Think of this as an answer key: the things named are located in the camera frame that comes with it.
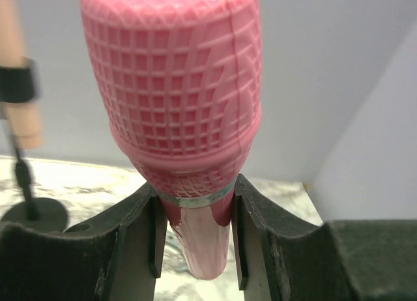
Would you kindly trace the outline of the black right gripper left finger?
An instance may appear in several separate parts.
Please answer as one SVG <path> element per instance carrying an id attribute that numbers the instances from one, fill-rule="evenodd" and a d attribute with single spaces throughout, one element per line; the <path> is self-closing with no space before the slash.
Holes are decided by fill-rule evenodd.
<path id="1" fill-rule="evenodd" d="M 152 300 L 163 257 L 163 213 L 144 184 L 58 233 L 1 224 L 2 300 Z"/>

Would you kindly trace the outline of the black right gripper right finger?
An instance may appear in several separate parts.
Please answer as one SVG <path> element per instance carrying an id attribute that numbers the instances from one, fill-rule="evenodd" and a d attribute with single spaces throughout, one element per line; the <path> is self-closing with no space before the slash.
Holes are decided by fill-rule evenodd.
<path id="1" fill-rule="evenodd" d="M 415 300 L 416 222 L 313 225 L 235 184 L 233 241 L 246 300 Z"/>

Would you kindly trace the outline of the pink microphone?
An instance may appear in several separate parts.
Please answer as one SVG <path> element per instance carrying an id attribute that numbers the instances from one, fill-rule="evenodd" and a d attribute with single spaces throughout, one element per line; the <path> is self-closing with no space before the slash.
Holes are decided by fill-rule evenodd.
<path id="1" fill-rule="evenodd" d="M 259 0 L 79 0 L 112 136 L 155 189 L 190 272 L 227 262 L 261 122 Z"/>

